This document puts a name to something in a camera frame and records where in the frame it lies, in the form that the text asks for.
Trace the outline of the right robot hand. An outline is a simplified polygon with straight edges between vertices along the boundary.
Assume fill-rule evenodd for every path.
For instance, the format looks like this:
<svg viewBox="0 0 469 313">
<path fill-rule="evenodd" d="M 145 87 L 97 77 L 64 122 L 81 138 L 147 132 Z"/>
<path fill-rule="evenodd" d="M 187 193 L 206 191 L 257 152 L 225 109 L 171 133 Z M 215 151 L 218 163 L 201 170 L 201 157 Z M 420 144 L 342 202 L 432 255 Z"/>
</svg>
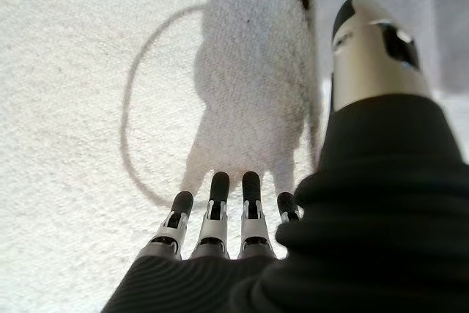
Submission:
<svg viewBox="0 0 469 313">
<path fill-rule="evenodd" d="M 228 255 L 229 176 L 217 172 L 195 249 L 176 195 L 105 312 L 466 312 L 468 165 L 414 39 L 375 0 L 346 0 L 332 34 L 330 113 L 317 171 L 278 195 L 277 259 L 260 179 L 243 175 Z"/>
</svg>

